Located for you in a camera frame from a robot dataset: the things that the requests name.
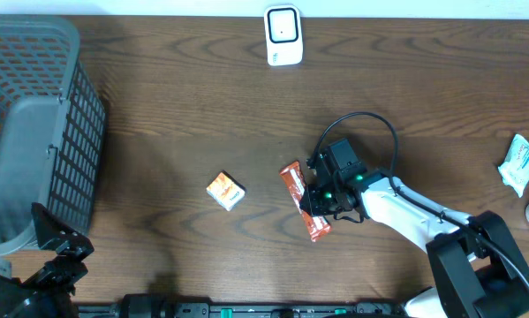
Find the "red Top chocolate bar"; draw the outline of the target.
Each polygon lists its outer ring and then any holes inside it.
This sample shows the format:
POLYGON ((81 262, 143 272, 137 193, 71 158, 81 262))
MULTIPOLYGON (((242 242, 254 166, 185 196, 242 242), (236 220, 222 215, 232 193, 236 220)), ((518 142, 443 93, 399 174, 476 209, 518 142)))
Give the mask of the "red Top chocolate bar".
POLYGON ((301 215, 312 242, 325 237, 331 232, 331 225, 324 216, 310 216, 299 204, 302 202, 306 181, 300 169, 299 161, 294 161, 279 172, 290 196, 294 200, 296 208, 301 215))

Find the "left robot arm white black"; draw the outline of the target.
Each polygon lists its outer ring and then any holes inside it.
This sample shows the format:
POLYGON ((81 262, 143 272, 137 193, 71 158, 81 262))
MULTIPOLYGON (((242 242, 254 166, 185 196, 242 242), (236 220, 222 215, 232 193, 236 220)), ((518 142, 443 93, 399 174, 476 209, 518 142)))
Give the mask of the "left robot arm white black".
POLYGON ((0 275, 0 317, 77 318, 75 284, 87 274, 83 260, 94 247, 84 234, 53 216, 41 203, 31 207, 38 247, 57 256, 22 281, 0 275))

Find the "orange small carton box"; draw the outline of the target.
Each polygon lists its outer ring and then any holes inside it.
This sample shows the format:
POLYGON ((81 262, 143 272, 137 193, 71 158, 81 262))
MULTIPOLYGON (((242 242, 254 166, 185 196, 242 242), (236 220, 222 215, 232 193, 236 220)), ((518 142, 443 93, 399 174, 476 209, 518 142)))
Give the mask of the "orange small carton box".
POLYGON ((244 188, 224 171, 216 176, 206 191, 227 211, 231 211, 246 195, 244 188))

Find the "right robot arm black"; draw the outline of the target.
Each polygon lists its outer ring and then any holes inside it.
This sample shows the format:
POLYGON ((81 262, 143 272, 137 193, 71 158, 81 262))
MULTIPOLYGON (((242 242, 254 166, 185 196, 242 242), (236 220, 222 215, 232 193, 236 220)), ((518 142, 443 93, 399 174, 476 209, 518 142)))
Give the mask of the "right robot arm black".
POLYGON ((409 317, 519 317, 529 312, 529 266, 503 219, 445 208, 389 170, 369 170, 347 139, 308 159, 316 180, 300 208, 310 216, 382 223, 427 254, 434 286, 402 305, 409 317))

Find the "light blue snack packet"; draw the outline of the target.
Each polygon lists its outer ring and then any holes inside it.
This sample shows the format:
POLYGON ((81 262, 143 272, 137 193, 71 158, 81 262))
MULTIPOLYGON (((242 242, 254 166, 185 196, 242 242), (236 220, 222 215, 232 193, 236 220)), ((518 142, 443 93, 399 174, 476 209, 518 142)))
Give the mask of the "light blue snack packet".
POLYGON ((529 182, 529 142, 516 134, 503 163, 497 168, 503 183, 513 188, 519 198, 529 182))

